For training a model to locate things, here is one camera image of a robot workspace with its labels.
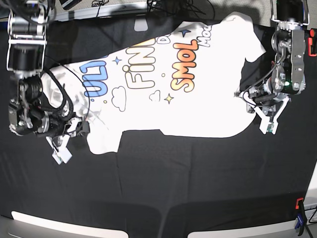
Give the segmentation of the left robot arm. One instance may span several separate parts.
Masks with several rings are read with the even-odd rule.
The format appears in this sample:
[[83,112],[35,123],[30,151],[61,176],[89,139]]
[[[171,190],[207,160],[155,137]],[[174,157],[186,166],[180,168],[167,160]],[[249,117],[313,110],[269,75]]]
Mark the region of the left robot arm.
[[272,117],[282,109],[278,103],[305,89],[305,29],[310,15],[305,0],[272,0],[270,7],[271,20],[276,24],[271,38],[275,51],[271,70],[235,95],[246,102],[248,113],[259,108]]

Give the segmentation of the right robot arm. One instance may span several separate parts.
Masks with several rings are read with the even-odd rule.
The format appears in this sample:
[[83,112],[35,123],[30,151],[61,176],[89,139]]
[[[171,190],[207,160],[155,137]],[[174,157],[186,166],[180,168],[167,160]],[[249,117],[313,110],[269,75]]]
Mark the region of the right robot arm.
[[[90,132],[86,117],[78,117],[63,85],[44,66],[47,27],[56,16],[53,0],[2,0],[9,10],[6,69],[13,72],[16,93],[9,102],[9,129],[18,136],[33,133],[53,140]],[[45,107],[42,73],[46,73],[62,95],[60,106]]]

